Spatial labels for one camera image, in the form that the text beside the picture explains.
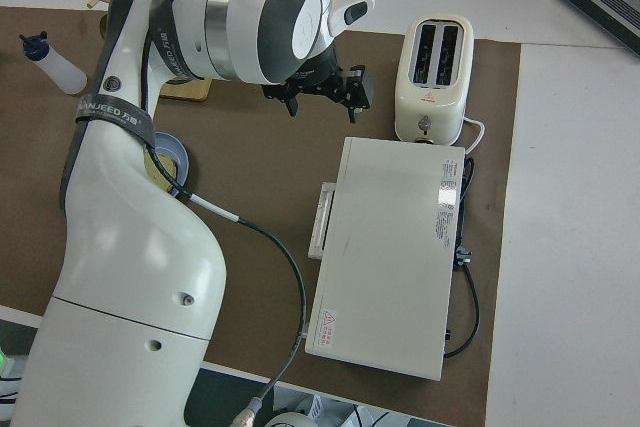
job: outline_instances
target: brown table mat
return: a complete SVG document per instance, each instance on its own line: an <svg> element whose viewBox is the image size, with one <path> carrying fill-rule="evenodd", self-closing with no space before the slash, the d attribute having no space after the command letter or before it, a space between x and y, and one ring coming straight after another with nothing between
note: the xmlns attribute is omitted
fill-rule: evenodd
<svg viewBox="0 0 640 427"><path fill-rule="evenodd" d="M77 99L64 95L24 58L18 34L47 30L51 45L93 73L102 13L0 8L0 304L42 315L64 256L65 223L57 207L61 169ZM278 235L301 264L309 306L319 261L307 249L320 185L335 181L347 136L393 139L396 69L403 37L347 32L337 40L343 68L363 63L375 80L370 112L356 125L327 99L299 97L290 118L259 86L214 82L203 103L161 99L157 130L185 144L188 186L202 197ZM445 362L440 382L298 354L285 381L444 424L484 423L506 179L515 110L520 46L476 42L467 115L485 122L474 151L465 245L480 297L475 342ZM460 145L475 138L465 126ZM256 233L193 209L218 238L227 287L206 360L270 376L289 351L297 323L297 290L281 254ZM473 310L464 276L454 274L449 328L466 338Z"/></svg>

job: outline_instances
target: white cable sleeve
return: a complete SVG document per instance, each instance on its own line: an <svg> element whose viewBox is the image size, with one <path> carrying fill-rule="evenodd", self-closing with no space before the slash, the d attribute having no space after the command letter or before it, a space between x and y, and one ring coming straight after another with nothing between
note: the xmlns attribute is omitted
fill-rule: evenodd
<svg viewBox="0 0 640 427"><path fill-rule="evenodd" d="M219 215L220 217L224 217L225 219L230 220L231 222L238 222L238 220L240 219L240 217L237 216L236 214L232 214L231 212L221 209L217 205L213 205L211 202L207 202L202 197L198 197L196 194L191 194L190 199L196 204L198 204L199 206L204 207L208 211L213 212L214 214Z"/></svg>
<svg viewBox="0 0 640 427"><path fill-rule="evenodd" d="M478 144L482 140L482 137L484 137L485 127L484 127L484 124L482 122L480 122L479 120L473 120L473 119L470 119L468 117L464 117L464 121L465 122L469 122L470 124L477 125L478 127L480 127L480 133L478 134L478 137L473 142L473 144L471 144L469 146L469 148L465 151L465 154L469 155L471 152L473 152L473 149L475 149L478 146Z"/></svg>

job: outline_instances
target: blue bottle cap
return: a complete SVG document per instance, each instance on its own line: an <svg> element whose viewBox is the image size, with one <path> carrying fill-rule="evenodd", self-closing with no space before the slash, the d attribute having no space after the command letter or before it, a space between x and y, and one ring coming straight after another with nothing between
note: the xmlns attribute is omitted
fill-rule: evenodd
<svg viewBox="0 0 640 427"><path fill-rule="evenodd" d="M47 33L43 30L40 35L33 37L25 37L21 35L22 52L30 60L38 61L44 59L49 53L49 44L47 44Z"/></svg>

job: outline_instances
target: bottle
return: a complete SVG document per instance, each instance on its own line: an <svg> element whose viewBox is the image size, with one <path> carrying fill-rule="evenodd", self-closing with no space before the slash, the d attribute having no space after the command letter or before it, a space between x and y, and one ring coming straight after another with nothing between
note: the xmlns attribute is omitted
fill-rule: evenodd
<svg viewBox="0 0 640 427"><path fill-rule="evenodd" d="M87 76L51 47L46 39L47 33L25 37L21 35L24 55L40 67L65 94L77 94L87 85Z"/></svg>

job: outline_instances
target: wooden block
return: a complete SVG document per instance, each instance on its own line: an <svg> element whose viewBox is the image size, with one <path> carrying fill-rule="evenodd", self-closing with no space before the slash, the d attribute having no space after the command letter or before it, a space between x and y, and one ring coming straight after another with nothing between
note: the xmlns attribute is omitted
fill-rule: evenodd
<svg viewBox="0 0 640 427"><path fill-rule="evenodd" d="M164 84L160 90L160 97L202 102L207 100L210 88L211 79L192 80L180 85Z"/></svg>

